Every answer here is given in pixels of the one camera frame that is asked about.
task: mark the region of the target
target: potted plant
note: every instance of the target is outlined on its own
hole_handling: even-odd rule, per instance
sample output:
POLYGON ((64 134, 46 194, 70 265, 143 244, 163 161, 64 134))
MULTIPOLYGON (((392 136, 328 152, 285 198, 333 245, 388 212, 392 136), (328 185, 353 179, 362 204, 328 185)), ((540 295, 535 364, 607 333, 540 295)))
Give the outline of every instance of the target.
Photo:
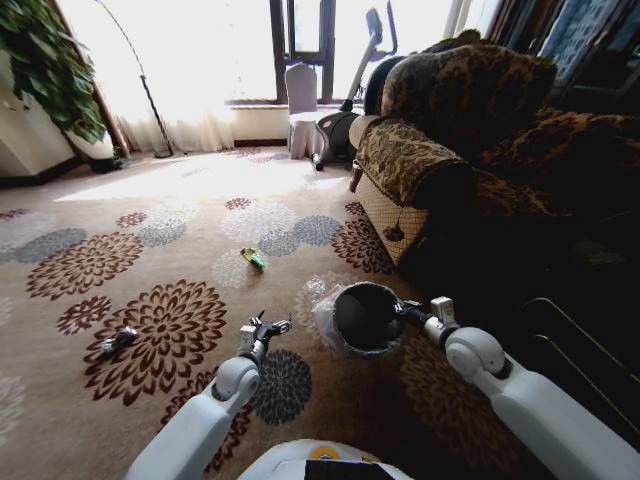
POLYGON ((0 49, 9 53, 16 97, 32 95, 81 151, 111 159, 111 137, 93 98, 93 67, 80 58, 58 14, 46 0, 0 4, 0 49))

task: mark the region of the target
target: carpet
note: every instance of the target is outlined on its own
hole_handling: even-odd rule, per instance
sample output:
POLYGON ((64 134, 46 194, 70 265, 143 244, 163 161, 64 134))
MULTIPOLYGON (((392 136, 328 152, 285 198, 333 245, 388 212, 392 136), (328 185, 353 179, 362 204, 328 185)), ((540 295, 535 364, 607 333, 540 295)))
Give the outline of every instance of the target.
POLYGON ((292 313, 294 327, 271 342, 207 478, 235 478, 298 438, 351 444, 415 478, 540 478, 486 400, 415 334, 371 361, 323 345, 310 315, 318 289, 369 280, 424 300, 348 184, 342 166, 315 172, 273 147, 104 176, 83 167, 1 192, 2 478, 120 478, 263 309, 292 313), (239 255, 248 246, 264 273, 239 255), (98 361, 122 325, 139 338, 98 361))

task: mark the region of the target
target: lamp pole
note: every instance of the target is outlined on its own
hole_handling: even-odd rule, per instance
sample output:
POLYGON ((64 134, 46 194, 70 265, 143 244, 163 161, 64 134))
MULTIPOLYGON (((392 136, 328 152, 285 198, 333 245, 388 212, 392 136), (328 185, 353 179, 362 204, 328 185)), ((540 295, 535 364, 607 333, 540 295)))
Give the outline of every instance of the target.
POLYGON ((122 28, 122 26, 120 25, 120 23, 118 22, 116 17, 114 17, 113 13, 111 13, 111 10, 109 10, 109 8, 101 0, 95 0, 95 1, 97 3, 99 3, 102 6, 102 8, 104 8, 104 10, 107 12, 107 14, 111 17, 113 22, 116 24, 116 26, 118 27, 118 29, 122 33, 122 36, 125 38, 125 40, 129 44, 129 47, 131 48, 131 51, 133 52, 133 56, 136 57, 136 62, 138 63, 138 67, 140 68, 140 81, 142 81, 142 87, 144 88, 144 91, 147 93, 147 98, 149 99, 149 104, 151 105, 151 110, 153 110, 153 115, 156 117, 156 122, 158 123, 158 127, 160 128, 160 132, 162 133, 162 137, 164 138, 164 142, 167 145, 167 151, 166 152, 155 152, 154 155, 155 155, 156 158, 169 158, 169 157, 172 157, 173 153, 174 153, 173 152, 173 148, 171 147, 171 142, 169 141, 169 136, 167 135, 167 131, 164 128, 164 123, 162 122, 162 119, 160 118, 160 114, 158 113, 158 109, 156 108, 156 104, 153 101, 153 97, 151 96, 151 91, 149 90, 149 86, 147 85, 147 76, 144 73, 144 67, 142 66, 142 62, 140 61, 140 57, 138 57, 138 52, 136 52, 136 49, 133 47, 133 44, 131 43, 131 40, 129 39, 129 36, 124 31, 124 29, 122 28))

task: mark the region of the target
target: small toy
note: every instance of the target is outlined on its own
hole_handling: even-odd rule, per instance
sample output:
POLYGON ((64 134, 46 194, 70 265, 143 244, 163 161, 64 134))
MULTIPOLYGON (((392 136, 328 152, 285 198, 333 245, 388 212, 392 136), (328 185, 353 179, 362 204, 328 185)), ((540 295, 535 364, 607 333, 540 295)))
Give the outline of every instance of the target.
POLYGON ((138 331, 135 328, 122 327, 115 336, 104 340, 100 344, 100 349, 105 355, 114 355, 131 345, 137 336, 138 331))
POLYGON ((260 270, 264 270, 267 267, 264 259, 260 256, 260 254, 254 247, 243 248, 242 250, 240 250, 240 254, 260 270))

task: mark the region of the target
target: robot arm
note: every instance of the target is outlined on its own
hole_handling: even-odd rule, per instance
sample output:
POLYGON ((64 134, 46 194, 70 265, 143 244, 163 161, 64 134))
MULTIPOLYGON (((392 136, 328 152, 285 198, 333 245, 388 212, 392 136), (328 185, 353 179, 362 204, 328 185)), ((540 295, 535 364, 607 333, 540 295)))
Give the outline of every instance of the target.
POLYGON ((200 478, 233 418, 258 389, 258 368, 269 340, 291 328, 291 318, 263 323, 263 313, 240 329, 238 355, 225 361, 202 393, 189 399, 138 455, 127 472, 128 480, 200 478))
POLYGON ((459 328, 453 302, 432 302, 422 332, 491 401, 496 415, 561 479, 637 479, 640 455, 546 377, 525 369, 478 328, 459 328))
MULTIPOLYGON (((448 362, 477 386, 507 427, 561 479, 640 478, 640 455, 610 428, 546 377, 526 370, 487 332, 461 328, 453 302, 401 302, 400 318, 445 352, 448 362)), ((131 465, 127 479, 199 478, 224 441, 233 417, 258 388, 258 366, 269 339, 291 328, 291 319, 241 328, 238 356, 224 362, 216 378, 191 398, 131 465)))

